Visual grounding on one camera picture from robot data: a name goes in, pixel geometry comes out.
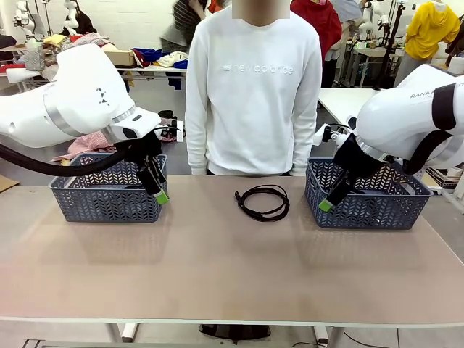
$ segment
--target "beige tabletop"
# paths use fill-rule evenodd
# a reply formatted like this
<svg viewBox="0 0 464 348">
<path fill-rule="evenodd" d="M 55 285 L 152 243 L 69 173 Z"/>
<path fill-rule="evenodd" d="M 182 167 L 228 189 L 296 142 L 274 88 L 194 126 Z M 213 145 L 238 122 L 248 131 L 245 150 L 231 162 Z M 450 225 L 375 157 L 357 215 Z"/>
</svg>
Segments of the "beige tabletop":
<svg viewBox="0 0 464 348">
<path fill-rule="evenodd" d="M 259 223 L 234 192 L 281 184 Z M 0 318 L 111 322 L 464 325 L 464 266 L 423 219 L 411 231 L 327 231 L 304 178 L 170 176 L 158 223 L 66 223 L 47 188 L 0 194 Z M 267 196 L 250 206 L 270 208 Z"/>
</svg>

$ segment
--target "white wall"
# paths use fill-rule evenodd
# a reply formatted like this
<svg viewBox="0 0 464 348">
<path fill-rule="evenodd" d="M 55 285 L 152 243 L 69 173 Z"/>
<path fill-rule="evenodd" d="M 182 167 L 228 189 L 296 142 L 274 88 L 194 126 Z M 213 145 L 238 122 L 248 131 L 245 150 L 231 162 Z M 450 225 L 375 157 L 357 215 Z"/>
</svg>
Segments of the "white wall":
<svg viewBox="0 0 464 348">
<path fill-rule="evenodd" d="M 104 36 L 109 36 L 121 49 L 133 47 L 160 48 L 159 37 L 172 20 L 175 0 L 79 0 L 79 6 L 91 19 L 94 27 Z M 46 26 L 46 16 L 41 0 L 38 0 L 41 18 Z M 51 29 L 62 31 L 67 10 L 64 0 L 51 0 L 48 5 Z M 34 1 L 29 7 L 35 12 Z M 25 40 L 20 28 L 12 22 L 16 1 L 0 0 L 0 13 L 8 35 L 18 42 Z"/>
</svg>

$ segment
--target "gray basket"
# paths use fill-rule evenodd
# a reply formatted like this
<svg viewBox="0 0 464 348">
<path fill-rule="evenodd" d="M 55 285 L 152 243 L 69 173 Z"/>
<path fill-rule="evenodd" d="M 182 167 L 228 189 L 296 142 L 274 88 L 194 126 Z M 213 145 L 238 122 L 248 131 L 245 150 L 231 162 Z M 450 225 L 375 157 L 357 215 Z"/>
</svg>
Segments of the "gray basket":
<svg viewBox="0 0 464 348">
<path fill-rule="evenodd" d="M 88 165 L 110 154 L 82 154 L 71 165 Z M 166 176 L 166 155 L 157 157 Z M 100 173 L 55 178 L 49 185 L 58 205 L 70 222 L 82 223 L 153 223 L 161 208 L 156 198 L 147 194 L 137 178 L 137 165 L 120 162 Z M 167 193 L 167 184 L 162 184 Z"/>
<path fill-rule="evenodd" d="M 330 212 L 319 204 L 327 198 L 342 169 L 329 158 L 308 160 L 306 198 L 322 228 L 408 230 L 433 196 L 420 181 L 401 172 L 399 165 L 385 165 L 372 178 L 358 179 L 350 194 Z"/>
</svg>

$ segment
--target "mannequin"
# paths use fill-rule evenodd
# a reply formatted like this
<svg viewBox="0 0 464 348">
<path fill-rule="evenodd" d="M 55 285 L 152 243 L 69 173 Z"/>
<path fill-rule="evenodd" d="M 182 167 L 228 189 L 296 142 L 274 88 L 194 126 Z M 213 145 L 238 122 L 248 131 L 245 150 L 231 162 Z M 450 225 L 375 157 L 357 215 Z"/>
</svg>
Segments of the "mannequin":
<svg viewBox="0 0 464 348">
<path fill-rule="evenodd" d="M 322 85 L 324 88 L 331 88 L 334 84 L 337 62 L 345 50 L 349 32 L 363 23 L 363 14 L 355 0 L 331 0 L 331 3 L 341 22 L 341 39 L 328 50 L 325 56 Z"/>
<path fill-rule="evenodd" d="M 442 0 L 432 0 L 420 6 L 407 29 L 405 56 L 394 86 L 397 87 L 417 67 L 429 64 L 439 49 L 438 43 L 455 40 L 459 29 L 459 18 Z"/>
</svg>

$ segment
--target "gray floor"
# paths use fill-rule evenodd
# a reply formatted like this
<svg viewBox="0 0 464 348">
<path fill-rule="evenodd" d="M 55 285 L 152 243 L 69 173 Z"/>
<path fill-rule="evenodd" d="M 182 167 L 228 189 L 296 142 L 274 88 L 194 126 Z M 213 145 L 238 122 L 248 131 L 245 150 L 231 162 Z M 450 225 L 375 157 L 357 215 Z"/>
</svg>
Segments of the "gray floor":
<svg viewBox="0 0 464 348">
<path fill-rule="evenodd" d="M 137 82 L 131 91 L 131 96 L 138 106 L 153 111 L 172 109 L 180 118 L 185 112 L 184 92 L 174 91 L 166 83 L 160 81 Z M 332 121 L 327 111 L 319 111 L 318 124 Z M 28 149 L 24 146 L 0 137 L 0 143 L 13 147 L 17 151 L 38 160 L 49 161 L 58 154 L 64 154 L 69 144 L 62 144 L 48 149 Z M 314 148 L 312 156 L 328 157 L 334 152 L 332 146 Z M 186 145 L 169 144 L 165 147 L 168 155 L 169 174 L 189 174 Z M 18 180 L 22 185 L 44 186 L 51 178 L 22 170 L 0 159 L 0 174 Z M 424 210 L 427 221 L 437 230 L 442 238 L 451 246 L 456 255 L 464 260 L 464 217 L 441 197 L 430 200 Z M 253 342 L 256 346 L 266 346 L 269 343 L 282 347 L 291 347 L 298 341 L 314 342 L 309 328 L 272 327 L 273 335 L 266 340 Z M 348 329 L 347 332 L 356 339 L 367 344 L 387 347 L 397 346 L 395 330 L 386 329 Z M 211 339 L 201 335 L 196 325 L 142 325 L 137 341 L 163 343 L 204 343 Z M 404 348 L 462 348 L 464 347 L 464 328 L 401 330 L 401 347 Z M 48 339 L 56 341 L 107 341 L 107 333 L 103 324 L 48 324 L 48 323 L 13 323 L 0 321 L 0 347 L 21 347 L 22 339 Z M 346 337 L 344 347 L 359 347 Z"/>
</svg>

